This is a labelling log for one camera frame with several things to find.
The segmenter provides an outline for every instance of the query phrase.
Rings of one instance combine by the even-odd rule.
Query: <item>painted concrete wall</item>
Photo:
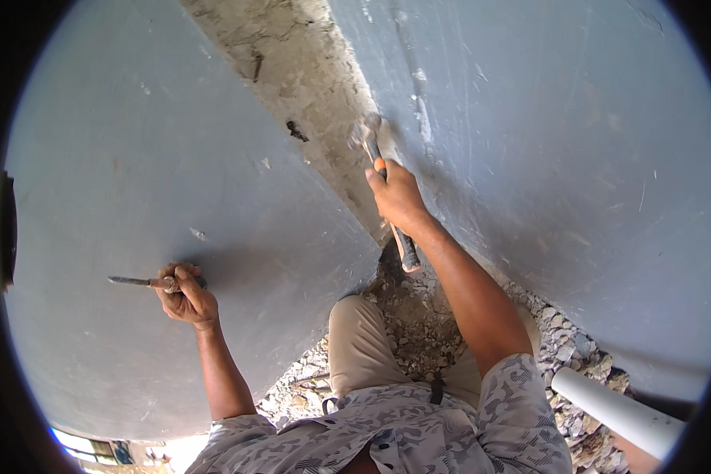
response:
[[[10,330],[53,425],[147,440],[209,428],[192,328],[108,275],[201,265],[256,398],[372,277],[380,249],[290,140],[178,2],[74,6],[28,82],[7,164]]]
[[[711,374],[711,84],[659,2],[332,0],[431,210],[639,390]]]

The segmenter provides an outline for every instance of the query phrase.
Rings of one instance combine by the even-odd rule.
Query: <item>ground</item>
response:
[[[384,314],[398,365],[417,382],[431,381],[435,373],[453,365],[465,347],[435,271],[423,255],[420,258],[422,270],[406,275],[392,243],[380,261],[377,278],[364,292],[364,297]],[[538,323],[542,337],[538,367],[559,431],[571,449],[575,472],[590,466],[601,473],[627,472],[623,453],[613,448],[607,427],[550,391],[553,374],[563,366],[620,393],[627,390],[627,374],[615,369],[611,355],[600,351],[587,334],[541,298],[510,281],[502,286],[515,302],[530,310]],[[324,337],[294,362],[258,404],[258,412],[277,427],[322,416],[322,402],[332,396],[327,380],[328,347],[329,340]]]

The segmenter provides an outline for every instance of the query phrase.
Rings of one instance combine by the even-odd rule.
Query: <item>khaki shorts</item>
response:
[[[536,354],[540,350],[537,324],[526,308],[516,307]],[[332,308],[329,367],[330,386],[338,398],[360,388],[416,383],[403,373],[389,349],[379,308],[356,295],[341,299]],[[455,364],[445,370],[443,380],[444,393],[478,407],[482,377],[470,350],[465,350]]]

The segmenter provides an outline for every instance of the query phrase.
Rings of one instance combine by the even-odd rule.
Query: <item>hammer handle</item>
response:
[[[379,156],[378,149],[376,158],[374,159],[374,169],[380,176],[387,180],[387,167],[382,157]],[[400,264],[403,266],[403,271],[410,273],[419,270],[421,268],[421,262],[418,260],[418,255],[416,255],[416,245],[414,245],[413,239],[404,234],[403,231],[395,227],[392,223],[390,223],[389,226],[392,228],[395,242],[398,244]]]

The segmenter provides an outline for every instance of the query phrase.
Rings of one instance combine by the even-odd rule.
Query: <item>black strap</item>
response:
[[[445,386],[445,381],[440,376],[439,372],[434,373],[434,379],[432,379],[432,397],[429,399],[429,403],[439,405],[443,401],[443,387]]]
[[[327,408],[327,402],[332,402],[333,405],[336,405],[337,399],[335,397],[331,397],[331,398],[328,398],[322,402],[322,411],[324,412],[324,415],[329,414],[329,409]]]

